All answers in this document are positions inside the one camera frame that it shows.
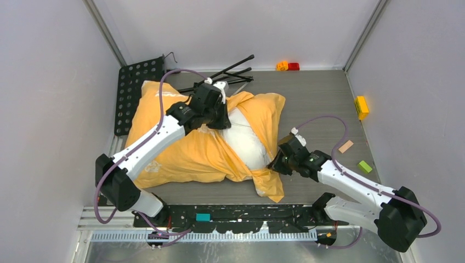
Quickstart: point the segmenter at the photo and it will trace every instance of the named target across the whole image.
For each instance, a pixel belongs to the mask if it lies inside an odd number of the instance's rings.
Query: yellow pillowcase
[[[126,147],[159,122],[159,87],[159,82],[144,82]],[[172,104],[185,101],[188,97],[164,83],[162,98],[166,111]],[[228,111],[237,107],[242,112],[270,159],[276,155],[278,124],[284,103],[285,98],[275,93],[254,96],[240,92],[228,98]],[[252,177],[260,196],[268,196],[274,202],[284,197],[278,173],[267,168],[249,170],[217,130],[203,125],[167,147],[145,167],[134,183],[139,188],[148,188],[167,182],[218,182],[224,178],[240,182],[246,180],[247,176]]]

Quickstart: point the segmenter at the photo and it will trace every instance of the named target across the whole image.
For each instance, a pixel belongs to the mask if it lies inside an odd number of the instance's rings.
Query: gray tabletop
[[[254,81],[247,85],[244,91],[253,94],[278,93],[286,98],[279,124],[279,138],[286,136],[292,127],[309,118],[326,114],[337,115],[346,121],[349,129],[348,139],[354,145],[344,154],[337,153],[336,158],[347,168],[362,175],[364,174],[356,165],[361,160],[366,161],[373,167],[373,171],[365,176],[378,181],[371,152],[357,118],[353,96],[343,71],[253,71],[248,75],[253,76]],[[191,87],[195,81],[199,81],[199,77],[189,73],[181,73],[168,79],[168,83],[176,89]],[[241,85],[242,83],[231,85],[229,93]],[[319,119],[301,128],[299,133],[307,140],[309,151],[320,150],[330,154],[332,147],[342,137],[343,129],[343,125],[336,119]],[[324,192],[332,192],[349,199],[329,186],[302,178],[298,174],[282,175],[281,180],[285,197],[280,203],[313,203]],[[232,182],[225,179],[209,184],[172,182],[150,188],[149,191],[170,204],[273,203],[269,198],[257,195],[252,180]]]

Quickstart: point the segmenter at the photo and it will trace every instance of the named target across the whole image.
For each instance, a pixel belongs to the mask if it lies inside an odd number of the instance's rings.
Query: orange block
[[[276,64],[276,70],[277,71],[286,71],[289,69],[289,64],[287,61],[281,61],[278,64]]]
[[[339,148],[339,152],[345,153],[354,143],[351,140],[348,140],[343,146]]]

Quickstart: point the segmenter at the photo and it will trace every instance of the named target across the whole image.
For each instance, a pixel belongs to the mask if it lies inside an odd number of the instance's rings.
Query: black pegboard
[[[120,69],[116,98],[115,135],[128,135],[132,126],[144,81],[160,81],[163,77],[163,57],[128,65]]]

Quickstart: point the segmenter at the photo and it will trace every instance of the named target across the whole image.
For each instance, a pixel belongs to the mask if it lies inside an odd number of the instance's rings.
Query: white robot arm
[[[100,191],[119,211],[134,210],[154,218],[164,207],[157,196],[138,189],[133,181],[140,172],[163,150],[183,138],[194,129],[206,124],[212,129],[231,127],[228,118],[225,91],[227,82],[211,79],[202,83],[189,104],[173,104],[163,116],[162,126],[154,126],[130,147],[109,158],[103,154],[95,161],[95,184],[115,165],[116,160],[124,160],[111,171],[103,182]]]
[[[302,177],[332,186],[359,202],[324,193],[312,206],[317,222],[344,221],[358,225],[378,234],[391,248],[407,251],[425,227],[426,217],[418,208],[381,193],[418,204],[415,194],[405,187],[395,190],[370,181],[321,151],[308,152],[305,145],[305,139],[297,133],[284,137],[268,168],[285,175],[296,171]]]

